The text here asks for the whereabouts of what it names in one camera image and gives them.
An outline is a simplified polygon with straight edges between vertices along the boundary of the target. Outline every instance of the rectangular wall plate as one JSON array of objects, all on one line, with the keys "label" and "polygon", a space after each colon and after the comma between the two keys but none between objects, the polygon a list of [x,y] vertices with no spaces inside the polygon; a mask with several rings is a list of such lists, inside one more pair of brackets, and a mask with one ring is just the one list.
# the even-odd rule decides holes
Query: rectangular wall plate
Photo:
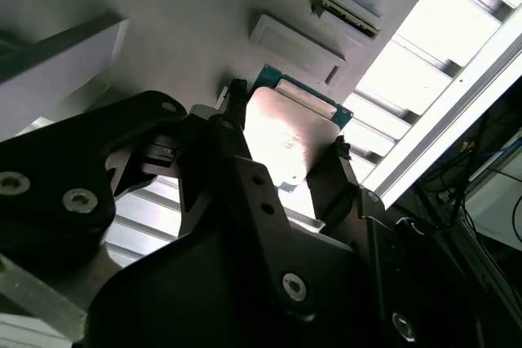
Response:
[{"label": "rectangular wall plate", "polygon": [[327,85],[334,84],[336,76],[347,67],[342,55],[266,14],[259,18],[250,40]]}]

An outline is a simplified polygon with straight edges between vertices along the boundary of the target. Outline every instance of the electrical cable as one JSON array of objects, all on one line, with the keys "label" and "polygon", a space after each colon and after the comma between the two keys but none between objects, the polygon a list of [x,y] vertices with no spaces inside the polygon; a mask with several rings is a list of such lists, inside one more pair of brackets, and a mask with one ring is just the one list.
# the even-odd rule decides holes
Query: electrical cable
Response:
[{"label": "electrical cable", "polygon": [[515,218],[516,218],[516,210],[519,208],[520,202],[522,201],[522,195],[520,195],[519,199],[516,201],[515,206],[513,207],[513,212],[511,212],[511,225],[513,226],[513,231],[515,232],[516,237],[519,239],[522,244],[522,237],[520,237],[519,232],[516,230]]},{"label": "electrical cable", "polygon": [[493,151],[493,152],[485,152],[483,154],[480,154],[480,156],[492,156],[492,155],[498,154],[499,152],[507,152],[507,151],[511,151],[511,150],[516,150],[517,148],[519,148],[521,146],[522,146],[522,138],[518,138],[517,140],[515,140],[512,144],[510,144],[507,147],[500,148],[497,151]]},{"label": "electrical cable", "polygon": [[460,210],[460,206],[464,201],[464,197],[466,195],[467,182],[471,175],[473,174],[473,169],[476,163],[476,158],[478,157],[478,152],[480,149],[480,142],[484,136],[484,132],[486,130],[486,126],[488,125],[488,112],[484,113],[484,118],[480,123],[479,131],[477,132],[477,136],[475,139],[475,146],[473,150],[470,152],[469,160],[464,168],[464,175],[462,176],[462,185],[461,189],[457,193],[457,197],[455,198],[455,205],[453,206],[453,210],[451,211],[451,215],[449,216],[449,221],[445,225],[445,229],[448,230],[452,228],[458,220],[458,211]]},{"label": "electrical cable", "polygon": [[484,252],[486,257],[495,266],[495,269],[498,271],[498,273],[500,273],[500,275],[504,278],[504,280],[506,281],[507,285],[509,285],[511,291],[513,292],[513,296],[515,297],[517,305],[522,310],[522,301],[520,300],[520,295],[518,294],[518,291],[515,289],[515,287],[513,287],[512,284],[509,283],[509,280],[507,279],[506,274],[504,273],[504,271],[497,264],[497,262],[495,261],[495,259],[491,255],[491,253],[486,249],[486,247],[484,246],[484,244],[480,240],[479,233],[476,230],[475,222],[473,222],[473,218],[471,217],[470,213],[467,212],[465,201],[462,203],[462,210],[464,211],[464,216],[466,217],[467,223],[470,225],[471,229],[473,230],[473,233],[475,234],[475,238],[476,238],[477,243],[479,244],[480,248],[482,249],[482,251]]},{"label": "electrical cable", "polygon": [[[504,177],[508,177],[508,178],[511,178],[511,179],[514,179],[515,181],[518,181],[519,183],[522,183],[522,179],[520,178],[517,178],[511,174],[508,174],[508,173],[504,173],[503,171],[501,170],[496,170],[496,169],[492,169],[491,167],[486,167],[484,168],[485,171],[492,171],[494,173],[497,173],[497,174],[500,174],[500,175],[503,175]],[[446,182],[444,181],[444,174],[446,174],[447,171],[445,171],[444,173],[442,173],[440,175],[440,178],[439,180],[442,182],[442,186],[441,188],[438,188],[438,189],[430,189],[429,187],[426,187],[424,186],[424,190],[426,192],[429,192],[429,193],[441,193],[441,192],[445,192],[445,191],[448,191],[449,190],[449,187],[448,185],[446,184]]]}]

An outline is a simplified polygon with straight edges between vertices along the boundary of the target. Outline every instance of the black cable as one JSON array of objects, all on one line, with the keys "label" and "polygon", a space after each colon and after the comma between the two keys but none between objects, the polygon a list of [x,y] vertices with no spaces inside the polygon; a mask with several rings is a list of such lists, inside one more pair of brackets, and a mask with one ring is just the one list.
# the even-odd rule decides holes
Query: black cable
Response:
[{"label": "black cable", "polygon": [[464,210],[464,216],[466,216],[466,220],[467,220],[468,224],[471,226],[471,229],[473,230],[473,233],[475,234],[475,238],[476,238],[477,243],[482,248],[482,251],[484,252],[486,257],[495,266],[495,269],[498,271],[498,273],[500,273],[500,275],[504,278],[504,280],[506,281],[507,285],[509,285],[511,291],[513,292],[513,296],[515,297],[515,300],[516,300],[517,304],[519,305],[519,308],[522,310],[522,301],[520,300],[520,296],[518,294],[518,291],[515,289],[515,287],[512,284],[510,284],[510,282],[507,279],[507,276],[504,273],[504,271],[502,270],[502,268],[497,264],[497,262],[495,261],[495,259],[491,255],[491,253],[486,249],[486,247],[484,246],[484,244],[480,240],[479,233],[476,230],[475,222],[473,222],[473,218],[471,217],[470,213],[467,212],[465,202],[462,203],[462,209]]},{"label": "black cable", "polygon": [[423,179],[424,182],[430,182],[432,179],[436,178],[439,173],[442,171],[445,173],[448,170],[451,170],[453,167],[457,165],[458,162],[463,161],[470,154],[472,148],[466,148],[464,151],[460,152],[455,158],[450,159],[449,161],[444,162],[439,167],[434,169],[430,173],[426,173],[426,178]]},{"label": "black cable", "polygon": [[494,173],[501,174],[501,175],[503,175],[504,177],[508,177],[508,178],[514,179],[515,181],[518,181],[519,183],[522,183],[522,179],[517,178],[517,177],[514,177],[514,176],[512,176],[511,174],[504,173],[503,171],[496,170],[496,169],[491,169],[491,168],[489,168],[489,167],[486,167],[485,170],[487,170],[487,171],[493,171]]},{"label": "black cable", "polygon": [[[500,174],[500,175],[503,175],[504,177],[508,177],[508,178],[511,178],[511,179],[514,179],[515,181],[518,181],[519,183],[522,183],[522,179],[520,178],[517,178],[511,174],[508,174],[508,173],[504,173],[503,171],[500,171],[500,170],[496,170],[496,169],[492,169],[490,167],[486,167],[484,170],[486,171],[492,171],[494,173],[497,173],[497,174]],[[429,193],[441,193],[441,192],[445,192],[445,191],[448,191],[449,190],[449,187],[448,185],[445,183],[444,181],[444,174],[446,174],[448,172],[448,170],[446,170],[443,174],[440,175],[440,178],[439,180],[442,182],[442,185],[443,187],[441,188],[438,188],[438,189],[430,189],[429,187],[426,187],[424,186],[424,190],[426,192],[429,192]]]},{"label": "black cable", "polygon": [[519,239],[520,243],[522,244],[522,238],[520,237],[519,232],[516,230],[516,225],[515,225],[516,210],[519,208],[521,201],[522,201],[522,195],[520,195],[519,199],[515,203],[515,206],[513,207],[513,212],[511,213],[511,225],[513,226],[513,231],[515,232],[516,237]]},{"label": "black cable", "polygon": [[453,210],[451,211],[451,215],[449,216],[449,221],[446,223],[445,229],[450,229],[457,223],[458,219],[458,211],[460,210],[460,206],[464,201],[464,197],[466,195],[467,182],[471,175],[473,174],[473,169],[476,163],[476,159],[478,157],[478,152],[480,149],[480,142],[484,136],[484,132],[486,131],[486,126],[488,125],[488,112],[484,113],[484,118],[480,123],[479,131],[476,134],[475,138],[475,146],[470,152],[469,160],[467,161],[466,168],[464,169],[464,175],[462,176],[462,185],[461,189],[457,192],[457,197],[455,199],[455,205],[453,206]]}]

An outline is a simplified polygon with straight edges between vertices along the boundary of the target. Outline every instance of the black mechanical arm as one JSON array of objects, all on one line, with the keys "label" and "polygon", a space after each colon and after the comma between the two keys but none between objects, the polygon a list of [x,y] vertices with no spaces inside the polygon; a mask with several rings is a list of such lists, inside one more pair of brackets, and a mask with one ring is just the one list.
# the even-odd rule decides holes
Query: black mechanical arm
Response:
[{"label": "black mechanical arm", "polygon": [[77,346],[485,346],[498,307],[429,227],[386,217],[342,139],[307,177],[321,234],[291,224],[243,137],[245,84],[229,94],[187,115],[149,91],[0,143],[0,254],[35,274],[88,264],[115,199],[179,179],[179,238],[95,293]]}]

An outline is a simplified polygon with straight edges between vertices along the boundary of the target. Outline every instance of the metal plate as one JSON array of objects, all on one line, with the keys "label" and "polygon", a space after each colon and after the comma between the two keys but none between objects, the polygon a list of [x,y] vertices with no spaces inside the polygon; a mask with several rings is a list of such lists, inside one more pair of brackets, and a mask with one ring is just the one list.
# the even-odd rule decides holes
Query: metal plate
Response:
[{"label": "metal plate", "polygon": [[252,158],[268,167],[276,186],[301,183],[339,132],[333,122],[269,87],[259,87],[246,107]]}]

